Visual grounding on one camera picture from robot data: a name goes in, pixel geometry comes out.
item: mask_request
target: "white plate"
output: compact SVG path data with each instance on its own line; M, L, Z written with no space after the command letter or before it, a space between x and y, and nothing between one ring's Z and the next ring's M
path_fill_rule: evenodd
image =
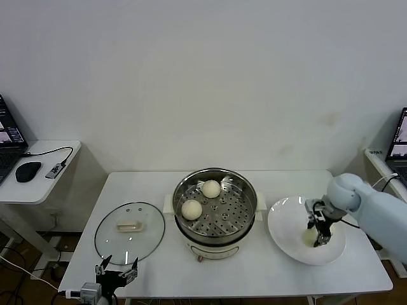
M346 247L342 223L336 223L328 244L312 248L306 246L301 235L307 229L308 215L304 197L278 200L268 212L268 230L275 243L286 254L309 265L325 265L342 255Z

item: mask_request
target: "power cord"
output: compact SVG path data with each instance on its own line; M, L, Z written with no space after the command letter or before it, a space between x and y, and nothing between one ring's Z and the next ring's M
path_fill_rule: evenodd
M372 185L372 188L375 188L375 186L377 186L378 184L379 184L379 182L380 181L382 181L383 179L386 179L386 178L389 178L389 177L397 177L398 176L398 174L397 173L391 173L390 175L386 175L386 176L383 176L382 178L380 178L379 180L377 180L373 185Z
M116 301L116 305L119 305L119 301L117 300L117 295L115 295L114 292L113 292L113 297L114 297L114 300Z
M343 219L341 219L341 221L344 222L344 223L346 223L348 226L355 227L356 229L360 229L360 228L361 228L361 227L356 226L356 225L354 225L354 224L351 224L350 222L347 222L347 221L345 221L345 220L343 220Z
M30 273L30 272L28 272L27 270L25 270L24 268L22 268L22 267L20 267L20 266L18 266L18 265L16 265L16 264L10 262L8 259L5 259L3 256L0 256L0 259L2 259L2 260L4 260L4 261L8 262L10 265L12 265L12 266L14 266L14 267L16 267L16 268L18 268L18 269L21 269L22 271L28 273L29 275L31 275L32 277L36 278L37 280L43 281L44 283L46 283L47 285L51 286L51 287L54 288L56 291L58 291L58 288L55 287L54 285L52 285L51 283L48 283L46 280L43 280L42 278L38 278L37 276L35 276L35 275L33 275L32 273Z
M55 269L55 268L60 264L61 255L62 255L62 252L60 251L60 252L59 252L59 256L58 256L58 260L55 262L55 265L54 265L53 267L47 267L47 268L41 268L41 269L34 269L34 270L31 270L31 272L39 271L39 270Z
M312 213L314 213L314 215L317 213L317 212L315 211L315 208L316 208L317 205L322 205L322 206L324 206L325 204L323 204L323 202L321 202L321 201L315 202L315 203L312 205Z
M0 234L0 238L1 238L0 245L6 244L10 240L6 235L3 234Z
M53 226L52 226L52 228L49 229L47 232L41 234L41 236L47 235L49 232L51 232L52 230L54 230L54 229L58 226L58 214L57 214L57 213L53 213L53 214L51 214L51 216L53 217Z
M62 290L58 291L56 294L53 295L51 299L51 305L55 305L55 300L58 296L65 297L66 299L80 299L81 292L79 291L72 291L72 290Z
M380 178L379 180L377 180L377 182L376 182L375 184L373 184L372 187L375 187L380 181L382 181L383 179L389 178L389 177L390 177L390 179L385 183L385 185L383 186L381 192L384 192L384 190L385 190L386 187L389 185L389 183L390 183L391 180L393 180L393 179L400 179L400 177L399 177L399 175L398 175L397 173L392 173L391 175L384 176L384 177ZM360 228L361 228L361 227L355 226L354 224L351 224L351 223L349 223L349 222L347 222L347 221L345 221L345 220L343 220L343 219L341 219L341 221L344 222L344 223L346 223L346 224L348 224L348 225L350 225L351 227L355 227L356 229L360 229Z
M23 262L24 262L24 269L27 267L27 262L25 261L25 258L24 258L24 256L19 252L19 251L16 251L16 250L14 250L13 248L10 248L10 247L0 247L1 249L8 249L9 251L12 251L12 252L14 252L14 253L16 253L19 257L21 257L21 259L23 260ZM14 270L14 269L12 269L12 268L9 268L9 267L7 267L6 265L4 265L3 263L0 263L0 266L2 266L2 267L4 267L4 268L6 268L6 269L8 269L8 270L10 270L10 271L13 271L13 272L18 272L18 273L22 273L23 271L19 271L19 270Z
M42 255L42 254L40 254L39 256L37 256L37 258L34 259L34 262L32 262L32 264L31 264L30 267L28 268L31 272L37 271L37 270L50 269L50 268L31 269L31 268L33 268L33 267L37 264L37 261L41 258L41 255ZM55 265L57 265L57 264L59 263L59 260L60 260L60 259L61 259L61 252L59 252L58 261L57 261L57 263L56 263ZM21 279L20 279L20 281L19 281L17 287L14 289L14 292L13 292L14 295L15 295L15 302L14 302L14 305L17 305L17 298L18 298L18 297L19 297L19 299L21 299L22 305L23 305L24 299L23 299L18 293L19 293L19 291L20 291L22 285L24 284L24 279L25 279L25 276L26 276L26 275L27 275L27 273L23 273L23 275L22 275L22 277L21 277Z
M33 156L42 156L44 154L50 154L50 153L54 153L55 151L60 151L62 149L70 149L71 151L69 152L68 156L61 162L61 165L64 166L66 161L68 160L68 158L71 156L71 154L74 152L73 147L71 146L64 146L64 147L59 147L56 149L53 149L51 151L45 151L45 152L41 152L39 154L32 154L31 152L26 152L24 154L21 154L20 157L21 158L29 158L29 157L33 157Z
M385 185L383 186L381 192L384 192L384 190L386 189L386 187L389 185L390 181L393 180L393 179L400 179L400 177L399 177L398 175L391 177L391 178L385 183Z
M37 261L38 261L40 258L41 258L41 254L40 254L39 256L37 256L36 259L34 259L34 261L32 262L31 266L30 266L28 269L31 269L32 267L34 267L35 264L37 263ZM14 288L14 291L9 291L9 290L4 291L4 293L9 293L9 294L10 294L10 297L8 298L8 301L7 301L6 305L9 305L9 304L10 304L10 301L11 301L11 298L12 298L12 297L15 298L14 305L17 305L17 299L20 300L21 305L24 305L24 299L23 299L18 293L19 293L19 291L20 291L21 286L22 286L23 283L24 283L24 279L25 279L25 276L26 276L26 275L27 275L27 273L23 273L23 275L22 275L21 278L20 278L19 283L18 283L17 286Z

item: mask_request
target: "laptop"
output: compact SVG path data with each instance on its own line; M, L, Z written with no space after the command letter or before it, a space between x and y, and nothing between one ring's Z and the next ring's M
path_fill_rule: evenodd
M403 108L396 132L394 133L386 164L400 176L407 186L407 107Z
M0 95L0 184L13 170L27 148L28 143Z

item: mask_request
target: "laptop screen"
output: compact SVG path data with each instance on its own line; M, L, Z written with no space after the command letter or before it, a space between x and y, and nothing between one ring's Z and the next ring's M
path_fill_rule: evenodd
M403 108L387 159L407 160L407 107Z
M0 95L0 147L27 146L17 124Z

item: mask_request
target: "cable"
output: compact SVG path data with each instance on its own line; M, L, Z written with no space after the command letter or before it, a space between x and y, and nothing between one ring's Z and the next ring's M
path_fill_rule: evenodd
M49 232L51 232L52 230L54 230L58 226L58 214L56 214L56 213L51 214L51 216L53 217L53 226L47 232L41 234L41 236L44 236L44 235L48 234Z
M6 244L10 240L6 235L2 235L2 234L0 234L0 235L1 235L0 238L2 238L2 240L0 240L0 245Z
M380 181L382 181L383 179L386 179L386 178L389 178L389 177L397 177L397 176L398 176L397 173L391 173L390 175L383 176L382 178L380 178L379 180L377 180L376 183L374 183L374 184L372 185L372 188L375 188L375 186L377 186L377 184L378 184Z
M52 299L51 299L51 305L54 305L55 300L57 299L57 297L58 297L59 295L63 296L63 295L65 294L65 292L66 292L66 291L63 290L63 291L58 291L56 294L54 294L53 297L52 297Z
M317 205L324 205L324 203L322 201L317 201L314 203L314 205L312 206L312 213L314 213L314 215L316 214L315 207Z
M54 268L55 268L55 266L58 266L58 265L59 265L59 261L61 260L61 255L62 255L62 252L60 251L60 252L59 252L58 259L57 259L57 261L55 262L55 265L53 265L52 267L41 268L41 269L34 269L34 270L31 270L31 272L34 272L34 271L39 271L39 270L48 270L48 269L54 269Z
M31 152L26 152L25 154L21 154L20 157L22 158L28 158L28 157L33 157L33 156L42 156L44 154L50 154L50 153L54 153L55 151L60 151L61 149L70 149L71 151L69 152L68 156L61 162L61 165L65 165L66 161L68 160L68 158L71 156L71 154L74 152L73 147L71 146L64 146L64 147L59 147L56 149L53 149L51 151L45 151L45 152L41 152L39 154L32 154Z
M115 295L114 292L113 292L113 297L114 297L114 300L116 301L116 305L119 305L119 301L117 300L117 295Z
M31 275L32 277L36 278L37 280L43 281L44 283L48 284L49 286L51 286L52 288L54 288L56 291L58 291L58 288L55 287L54 285L52 285L51 283L48 283L46 280L43 280L42 278L38 278L37 276L33 275L32 273L28 272L27 270L25 270L24 268L21 268L20 266L10 262L8 259L5 259L3 256L0 256L0 259L8 262L10 265L15 266L18 269L21 269L22 271L28 273L29 275Z
M25 261L24 256L23 256L19 251L16 251L16 250L14 250L13 248L10 248L10 247L0 247L0 248L2 248L2 249L8 249L8 250L11 250L11 251L13 251L14 253L18 254L18 255L21 257L21 259L23 260L23 262L24 262L24 269L27 267L27 262ZM8 269L8 270L10 270L10 271L14 271L14 272L18 272L18 273L22 273L22 272L23 272L23 271L14 270L14 269L12 269L12 268L9 268L9 267L7 267L7 266L4 265L4 264L0 264L0 265L2 265L4 268L6 268L6 269Z
M15 297L15 299L16 299L15 304L17 304L17 300L20 300L21 305L24 304L24 299L23 299L20 295L14 293L14 291L5 290L5 291L3 291L3 292L0 293L0 297L1 297L3 294L11 294L11 295L10 295L10 298L8 299L8 302L7 302L7 303L10 302L11 297Z
M385 185L383 186L381 192L384 192L384 190L386 189L386 187L389 185L390 181L393 180L393 179L400 179L400 177L399 177L399 176L393 176L393 177L391 177L391 178L385 183Z
M55 265L57 265L57 264L59 263L59 260L61 259L61 255L62 255L62 253L59 252L58 260L57 260L57 262L56 262ZM34 259L34 261L32 262L32 264L31 264L30 267L28 268L31 272L37 271L37 270L50 269L50 268L31 269L32 267L34 267L34 266L37 264L37 262L38 262L38 260L41 258L41 256L42 256L42 254L40 254L39 256L37 256L37 258ZM19 293L19 291L20 291L22 285L24 284L24 278L25 278L26 275L27 275L27 273L24 273L24 274L23 274L23 276L22 276L21 279L20 279L20 282L18 283L18 285L17 285L17 287L16 287L16 289L15 289L15 293L16 293L17 296L19 296L18 293Z
M360 229L361 227L355 226L354 224L351 224L350 222L347 222L343 219L341 219L342 222L346 223L347 225L351 226L351 227L355 227L356 229Z
M37 263L37 261L38 261L40 258L41 258L41 254L40 254L39 256L37 256L36 259L34 259L34 261L32 262L32 264L30 265L30 267L29 267L28 269L31 269L31 268ZM19 283L18 283L17 286L14 288L14 291L8 291L11 295L10 295L10 297L8 298L8 301L7 301L7 304L6 304L6 305L8 305L8 304L10 303L12 297L15 298L14 305L17 305L17 297L19 297L19 299L21 299L21 301L24 303L23 297L21 297L21 296L18 294L18 292L19 292L21 286L22 286L23 283L24 283L24 279L25 279L25 276L26 276L26 275L27 275L27 273L23 273L23 275L22 275L21 278L20 278Z

